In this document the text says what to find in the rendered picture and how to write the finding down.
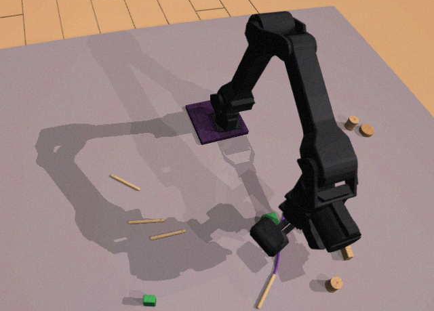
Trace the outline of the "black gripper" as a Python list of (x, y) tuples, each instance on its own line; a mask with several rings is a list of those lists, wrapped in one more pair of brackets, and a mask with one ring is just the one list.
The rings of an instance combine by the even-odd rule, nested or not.
[[(285, 219), (276, 225), (270, 217), (265, 216), (250, 230), (250, 236), (270, 257), (277, 255), (289, 243), (286, 235), (295, 228), (294, 222), (304, 216), (308, 218), (314, 212), (299, 206), (293, 198), (292, 191), (293, 189), (285, 194), (286, 200), (278, 206)], [(286, 227), (288, 224), (290, 225)]]

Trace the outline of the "small wooden cylinder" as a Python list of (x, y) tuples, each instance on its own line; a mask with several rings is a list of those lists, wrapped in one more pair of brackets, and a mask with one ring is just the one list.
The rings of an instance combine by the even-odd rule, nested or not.
[(352, 131), (357, 126), (358, 122), (359, 119), (356, 116), (350, 116), (348, 121), (344, 124), (344, 127)]

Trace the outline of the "tan wooden disc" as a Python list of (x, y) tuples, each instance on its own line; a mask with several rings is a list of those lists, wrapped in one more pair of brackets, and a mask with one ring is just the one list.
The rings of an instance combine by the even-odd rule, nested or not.
[(368, 124), (363, 124), (360, 128), (359, 128), (359, 132), (361, 135), (365, 136), (365, 137), (371, 137), (372, 134), (374, 133), (374, 129), (371, 125)]

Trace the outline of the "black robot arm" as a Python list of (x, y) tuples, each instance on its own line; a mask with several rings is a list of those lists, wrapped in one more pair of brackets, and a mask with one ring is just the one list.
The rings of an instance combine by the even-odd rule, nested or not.
[[(335, 252), (361, 238), (344, 203), (357, 196), (358, 160), (337, 125), (317, 58), (316, 40), (290, 12), (252, 14), (245, 26), (248, 48), (232, 81), (210, 94), (217, 132), (241, 129), (239, 112), (255, 104), (252, 89), (273, 56), (285, 62), (302, 125), (302, 175), (292, 195), (311, 216), (294, 222), (311, 249)], [(345, 184), (335, 186), (344, 181)]]

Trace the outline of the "small wooden block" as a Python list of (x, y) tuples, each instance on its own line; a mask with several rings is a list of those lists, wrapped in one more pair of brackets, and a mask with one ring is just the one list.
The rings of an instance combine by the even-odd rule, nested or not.
[(341, 249), (341, 252), (342, 252), (344, 260), (350, 260), (352, 257), (354, 257), (350, 245), (348, 247)]

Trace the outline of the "short wooden cylinder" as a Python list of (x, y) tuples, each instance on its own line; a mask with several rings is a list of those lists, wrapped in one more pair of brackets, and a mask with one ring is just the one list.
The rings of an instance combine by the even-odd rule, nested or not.
[(338, 289), (340, 289), (343, 285), (342, 280), (337, 277), (337, 276), (333, 276), (330, 280), (328, 280), (325, 283), (325, 287), (326, 289), (330, 292), (333, 293), (335, 291), (337, 291)]

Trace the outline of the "purple string with wooden stick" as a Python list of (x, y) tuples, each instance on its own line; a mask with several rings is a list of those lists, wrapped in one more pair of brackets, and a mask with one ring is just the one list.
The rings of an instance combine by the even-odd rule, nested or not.
[(266, 289), (264, 290), (264, 293), (263, 293), (263, 295), (262, 295), (262, 297), (261, 297), (261, 299), (260, 299), (260, 301), (259, 301), (259, 303), (257, 305), (258, 309), (261, 309), (262, 304), (263, 304), (263, 302), (264, 302), (264, 300), (265, 300), (265, 298), (266, 298), (266, 296), (267, 296), (267, 294), (269, 292), (269, 289), (271, 288), (271, 285), (273, 284), (273, 281), (275, 280), (276, 272), (277, 272), (277, 267), (278, 267), (278, 264), (279, 264), (279, 255), (280, 255), (280, 252), (277, 254), (277, 262), (276, 262), (276, 266), (275, 266), (275, 271), (272, 274), (272, 277), (271, 277), (271, 279), (270, 279), (270, 281), (269, 281)]

